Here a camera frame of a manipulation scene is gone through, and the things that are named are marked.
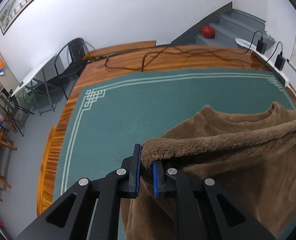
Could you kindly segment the brown fleece sweater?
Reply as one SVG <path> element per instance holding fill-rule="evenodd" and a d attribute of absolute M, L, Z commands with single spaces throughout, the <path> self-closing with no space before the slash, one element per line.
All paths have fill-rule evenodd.
<path fill-rule="evenodd" d="M 203 107 L 147 140 L 139 196 L 121 201 L 126 239 L 174 239 L 172 203 L 153 195 L 152 163 L 211 178 L 278 237 L 296 216 L 296 111 L 274 102 L 257 114 Z"/>

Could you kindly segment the white folding table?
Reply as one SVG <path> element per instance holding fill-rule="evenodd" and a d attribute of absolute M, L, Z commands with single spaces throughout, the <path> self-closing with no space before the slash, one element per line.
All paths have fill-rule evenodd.
<path fill-rule="evenodd" d="M 21 81 L 21 83 L 19 83 L 17 88 L 13 92 L 10 92 L 11 97 L 13 97 L 13 96 L 16 96 L 20 91 L 24 91 L 25 89 L 28 89 L 32 93 L 36 109 L 38 110 L 38 113 L 40 115 L 49 111 L 54 112 L 56 109 L 56 106 L 53 104 L 51 100 L 50 94 L 58 90 L 59 87 L 49 83 L 46 79 L 46 74 L 45 74 L 45 67 L 50 63 L 54 63 L 56 56 L 57 56 L 56 54 L 52 54 L 49 57 L 47 57 L 45 60 L 43 60 L 41 63 L 39 63 L 37 66 L 35 66 L 27 74 L 27 76 L 23 78 L 23 80 Z M 37 96 L 36 96 L 37 93 L 41 95 L 43 95 L 44 93 L 46 94 L 50 104 L 49 109 L 41 110 L 39 108 L 37 103 Z"/>

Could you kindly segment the green table mat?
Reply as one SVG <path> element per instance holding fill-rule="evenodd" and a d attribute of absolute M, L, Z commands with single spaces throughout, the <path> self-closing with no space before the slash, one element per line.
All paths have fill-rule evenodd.
<path fill-rule="evenodd" d="M 264 70 L 142 72 L 87 86 L 66 128 L 53 197 L 81 178 L 104 178 L 133 154 L 135 144 L 160 137 L 206 105 L 254 114 L 274 101 L 295 109 L 284 84 Z"/>

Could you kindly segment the wooden bench far side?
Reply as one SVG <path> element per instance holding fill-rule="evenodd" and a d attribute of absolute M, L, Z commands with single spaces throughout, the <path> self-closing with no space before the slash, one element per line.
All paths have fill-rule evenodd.
<path fill-rule="evenodd" d="M 156 46 L 156 43 L 157 41 L 152 40 L 152 41 L 140 41 L 140 42 L 132 42 L 132 43 L 126 43 L 126 44 L 118 44 L 115 46 L 92 50 L 89 53 L 87 53 L 82 59 L 92 60 L 92 59 L 96 59 L 97 57 L 114 55 L 114 54 L 123 53 L 126 51 L 154 48 Z"/>

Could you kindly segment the black metal chair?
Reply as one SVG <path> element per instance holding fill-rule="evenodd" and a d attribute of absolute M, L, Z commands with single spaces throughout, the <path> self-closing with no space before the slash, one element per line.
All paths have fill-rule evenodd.
<path fill-rule="evenodd" d="M 95 49 L 92 44 L 85 41 L 83 38 L 78 37 L 78 38 L 75 38 L 75 39 L 69 41 L 59 51 L 59 53 L 55 57 L 54 68 L 55 68 L 57 78 L 59 80 L 61 89 L 63 91 L 63 94 L 64 94 L 66 100 L 68 100 L 68 96 L 66 94 L 62 80 L 66 79 L 68 77 L 74 76 L 74 75 L 77 75 L 77 76 L 81 75 L 81 73 L 83 72 L 83 70 L 86 67 L 86 64 L 90 61 L 90 60 L 83 60 L 82 59 L 89 52 L 88 47 Z M 68 56 L 70 56 L 70 62 L 68 64 L 67 68 L 65 68 L 64 71 L 59 73 L 58 67 L 57 67 L 57 60 L 58 60 L 60 54 L 65 50 L 65 48 L 67 48 Z"/>

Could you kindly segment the black chair near cabinet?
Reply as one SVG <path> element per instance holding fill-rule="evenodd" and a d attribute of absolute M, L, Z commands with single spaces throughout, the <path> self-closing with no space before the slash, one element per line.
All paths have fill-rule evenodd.
<path fill-rule="evenodd" d="M 24 134 L 20 130 L 20 128 L 17 124 L 17 121 L 15 119 L 15 115 L 18 113 L 18 111 L 22 111 L 24 113 L 32 114 L 32 115 L 34 115 L 34 113 L 24 107 L 21 107 L 21 105 L 19 105 L 19 102 L 18 102 L 17 98 L 15 97 L 15 95 L 12 95 L 12 94 L 13 94 L 13 90 L 11 89 L 9 91 L 9 95 L 6 98 L 5 107 L 4 107 L 5 112 L 6 112 L 5 120 L 7 122 L 9 122 L 10 124 L 12 124 L 14 127 L 14 131 L 15 132 L 19 131 L 23 137 Z"/>

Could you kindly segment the red ball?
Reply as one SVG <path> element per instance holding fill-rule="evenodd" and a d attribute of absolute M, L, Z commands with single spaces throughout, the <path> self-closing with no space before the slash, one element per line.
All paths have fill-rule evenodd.
<path fill-rule="evenodd" d="M 203 37 L 205 38 L 214 38 L 215 37 L 215 31 L 214 29 L 209 26 L 209 25 L 205 25 L 201 28 L 201 34 L 203 35 Z"/>

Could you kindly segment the white power strip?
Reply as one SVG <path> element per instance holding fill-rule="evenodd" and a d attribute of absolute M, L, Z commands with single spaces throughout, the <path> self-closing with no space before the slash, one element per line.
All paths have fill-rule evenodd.
<path fill-rule="evenodd" d="M 265 54 L 260 53 L 257 50 L 257 47 L 252 42 L 249 42 L 242 38 L 236 38 L 235 42 L 238 46 L 250 50 L 251 53 L 253 53 L 262 62 L 263 65 L 267 66 L 269 70 L 274 72 L 275 76 L 277 76 L 277 79 L 279 79 L 280 83 L 285 88 L 287 88 L 287 86 L 290 84 L 289 78 L 282 72 L 282 70 L 275 66 L 275 63 L 272 62 L 274 56 L 276 56 L 275 59 L 277 59 L 278 57 L 281 58 L 281 69 L 283 69 L 283 66 L 285 64 L 285 57 L 283 56 L 283 43 L 281 41 L 277 42 L 275 50 L 269 57 L 265 56 Z"/>

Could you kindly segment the black power adapter near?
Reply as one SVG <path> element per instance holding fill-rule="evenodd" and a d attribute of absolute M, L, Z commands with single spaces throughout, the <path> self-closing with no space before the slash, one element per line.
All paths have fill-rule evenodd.
<path fill-rule="evenodd" d="M 279 71 L 282 71 L 283 68 L 284 68 L 285 62 L 286 62 L 286 59 L 284 58 L 283 53 L 280 52 L 280 53 L 277 55 L 277 57 L 276 57 L 276 60 L 275 60 L 275 64 L 274 64 L 274 66 L 275 66 Z"/>

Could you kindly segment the black power adapter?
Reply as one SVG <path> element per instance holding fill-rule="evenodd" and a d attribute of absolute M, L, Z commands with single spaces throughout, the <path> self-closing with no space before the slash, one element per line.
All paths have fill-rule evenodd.
<path fill-rule="evenodd" d="M 257 42 L 256 51 L 260 54 L 264 54 L 266 51 L 267 43 L 263 40 L 263 38 L 260 38 Z"/>
<path fill-rule="evenodd" d="M 280 53 L 277 55 L 277 57 L 276 57 L 276 60 L 275 60 L 275 64 L 274 64 L 274 66 L 275 66 L 279 71 L 282 71 L 283 68 L 284 68 L 285 62 L 286 62 L 286 59 L 284 58 L 283 53 L 280 52 Z"/>

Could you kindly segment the black power adapter far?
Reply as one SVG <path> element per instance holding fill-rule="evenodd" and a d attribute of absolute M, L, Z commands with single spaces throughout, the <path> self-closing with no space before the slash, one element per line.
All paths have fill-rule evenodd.
<path fill-rule="evenodd" d="M 267 43 L 263 40 L 263 38 L 260 38 L 257 42 L 256 51 L 260 54 L 264 54 L 266 51 Z"/>

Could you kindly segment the framed landscape painting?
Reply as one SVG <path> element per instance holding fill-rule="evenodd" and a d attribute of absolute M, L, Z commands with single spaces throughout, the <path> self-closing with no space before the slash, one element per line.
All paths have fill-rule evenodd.
<path fill-rule="evenodd" d="M 3 35 L 17 19 L 17 17 L 34 0 L 8 0 L 0 11 L 0 29 Z"/>

